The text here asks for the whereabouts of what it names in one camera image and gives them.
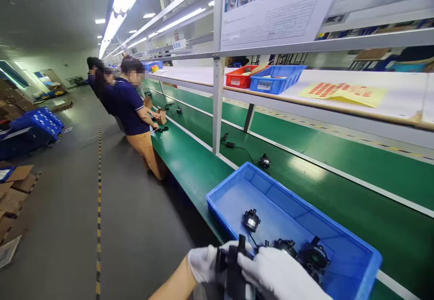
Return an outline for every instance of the factory floor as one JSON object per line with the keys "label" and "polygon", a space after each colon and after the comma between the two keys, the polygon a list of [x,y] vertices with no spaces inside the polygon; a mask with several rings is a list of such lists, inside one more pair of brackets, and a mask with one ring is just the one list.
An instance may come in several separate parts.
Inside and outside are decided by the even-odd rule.
{"label": "factory floor", "polygon": [[146,173],[88,86],[43,105],[70,100],[56,114],[72,130],[16,163],[42,174],[8,235],[22,238],[0,269],[0,299],[95,299],[100,127],[101,297],[147,299],[190,248],[217,240],[173,181]]}

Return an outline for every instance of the white shelf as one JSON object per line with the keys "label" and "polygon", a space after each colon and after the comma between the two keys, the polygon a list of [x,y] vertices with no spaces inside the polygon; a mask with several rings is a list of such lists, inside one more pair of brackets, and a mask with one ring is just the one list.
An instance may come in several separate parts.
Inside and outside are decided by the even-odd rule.
{"label": "white shelf", "polygon": [[[225,68],[225,74],[233,70],[234,68]],[[149,74],[149,78],[157,81],[207,93],[213,93],[212,76],[212,67],[164,67],[162,71]],[[311,83],[322,81],[385,87],[388,92],[378,108],[310,99],[297,95]],[[223,96],[230,99],[317,119],[405,143],[434,148],[432,132],[402,125],[417,124],[417,114],[423,109],[428,84],[428,74],[425,73],[304,70],[299,81],[280,95],[231,87],[229,90],[226,87],[226,76],[224,84]]]}

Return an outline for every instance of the instruction sheet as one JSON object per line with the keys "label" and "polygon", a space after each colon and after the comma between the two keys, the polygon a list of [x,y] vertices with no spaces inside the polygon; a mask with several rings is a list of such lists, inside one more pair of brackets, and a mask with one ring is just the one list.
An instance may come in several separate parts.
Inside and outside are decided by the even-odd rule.
{"label": "instruction sheet", "polygon": [[332,2],[223,0],[221,50],[313,41]]}

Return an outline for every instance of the person's hand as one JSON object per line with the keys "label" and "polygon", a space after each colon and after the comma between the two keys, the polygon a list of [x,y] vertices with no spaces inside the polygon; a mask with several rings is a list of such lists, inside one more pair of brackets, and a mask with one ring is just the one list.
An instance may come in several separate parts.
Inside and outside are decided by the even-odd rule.
{"label": "person's hand", "polygon": [[[238,241],[229,241],[225,243],[220,249],[229,251],[229,246],[238,246]],[[245,249],[251,251],[252,246],[246,242]],[[212,245],[204,248],[195,248],[189,251],[187,258],[194,278],[198,283],[202,282],[217,282],[216,281],[216,256],[217,248]]]}
{"label": "person's hand", "polygon": [[261,247],[253,260],[238,253],[238,264],[246,281],[266,299],[332,300],[300,263],[282,250]]}
{"label": "person's hand", "polygon": [[151,112],[151,115],[155,118],[155,119],[157,119],[157,120],[160,120],[160,114],[158,114],[158,113],[156,113],[156,112]]}

